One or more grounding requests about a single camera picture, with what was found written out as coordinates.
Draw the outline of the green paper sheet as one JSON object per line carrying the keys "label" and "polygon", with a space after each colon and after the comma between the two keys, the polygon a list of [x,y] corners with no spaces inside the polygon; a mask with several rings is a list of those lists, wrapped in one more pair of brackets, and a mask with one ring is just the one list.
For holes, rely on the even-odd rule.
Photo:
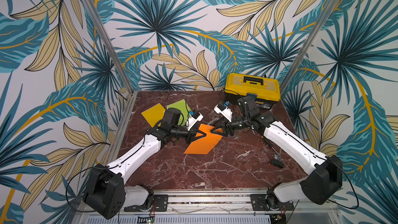
{"label": "green paper sheet", "polygon": [[191,111],[191,108],[188,106],[186,100],[180,100],[175,103],[172,103],[166,107],[167,109],[169,108],[175,108],[181,111],[181,115],[179,118],[179,125],[185,125],[187,119],[189,118],[189,112]]}

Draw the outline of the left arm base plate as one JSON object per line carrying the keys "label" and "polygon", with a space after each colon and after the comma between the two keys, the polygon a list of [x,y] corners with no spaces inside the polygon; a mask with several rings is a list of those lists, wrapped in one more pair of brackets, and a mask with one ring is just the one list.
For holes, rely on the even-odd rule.
{"label": "left arm base plate", "polygon": [[169,196],[168,195],[153,195],[149,196],[148,199],[142,205],[127,206],[123,210],[124,212],[166,212],[168,206]]}

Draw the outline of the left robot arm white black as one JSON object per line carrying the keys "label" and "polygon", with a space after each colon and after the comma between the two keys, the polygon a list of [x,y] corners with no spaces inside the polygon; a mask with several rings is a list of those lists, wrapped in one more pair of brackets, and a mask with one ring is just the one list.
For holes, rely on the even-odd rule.
{"label": "left robot arm white black", "polygon": [[153,191],[145,186],[125,189],[133,173],[152,155],[173,139],[185,139],[188,144],[198,139],[195,124],[203,119],[198,111],[190,111],[186,123],[179,124],[181,111],[169,108],[141,141],[108,165],[96,165],[89,173],[83,202],[106,219],[123,208],[136,207],[143,211],[154,207]]}

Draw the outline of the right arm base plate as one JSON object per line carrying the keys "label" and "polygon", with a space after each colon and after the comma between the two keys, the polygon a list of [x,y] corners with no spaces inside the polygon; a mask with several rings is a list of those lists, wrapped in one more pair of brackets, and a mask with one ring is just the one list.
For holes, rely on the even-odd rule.
{"label": "right arm base plate", "polygon": [[273,195],[268,194],[252,194],[250,202],[254,211],[292,211],[294,209],[292,202],[282,203]]}

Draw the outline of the yellow paper sheet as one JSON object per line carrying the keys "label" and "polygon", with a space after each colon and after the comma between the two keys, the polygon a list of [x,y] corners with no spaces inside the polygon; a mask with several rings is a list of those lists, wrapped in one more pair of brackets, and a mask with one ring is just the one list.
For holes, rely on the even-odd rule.
{"label": "yellow paper sheet", "polygon": [[142,112],[142,116],[149,123],[151,127],[161,120],[164,116],[165,108],[160,104],[156,104],[153,107]]}

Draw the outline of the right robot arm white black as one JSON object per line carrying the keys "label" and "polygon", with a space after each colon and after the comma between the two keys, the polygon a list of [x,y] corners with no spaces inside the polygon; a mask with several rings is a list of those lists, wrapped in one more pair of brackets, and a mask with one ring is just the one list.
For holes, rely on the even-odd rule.
{"label": "right robot arm white black", "polygon": [[322,205],[343,185],[343,165],[336,156],[331,157],[311,147],[270,112],[261,112],[251,96],[237,100],[242,116],[233,117],[227,102],[214,107],[223,118],[211,132],[221,129],[221,136],[234,136],[236,130],[249,128],[257,132],[269,146],[276,144],[304,170],[306,176],[289,183],[279,183],[267,190],[266,209],[279,210],[290,201],[310,200]]}

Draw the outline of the orange paper sheet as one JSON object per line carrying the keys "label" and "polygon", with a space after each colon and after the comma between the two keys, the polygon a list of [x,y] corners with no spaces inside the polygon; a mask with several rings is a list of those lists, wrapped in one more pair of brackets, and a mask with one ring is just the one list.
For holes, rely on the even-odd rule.
{"label": "orange paper sheet", "polygon": [[190,155],[207,155],[222,139],[222,136],[212,134],[210,132],[211,129],[212,126],[201,124],[199,130],[207,134],[206,138],[191,143],[184,153]]}

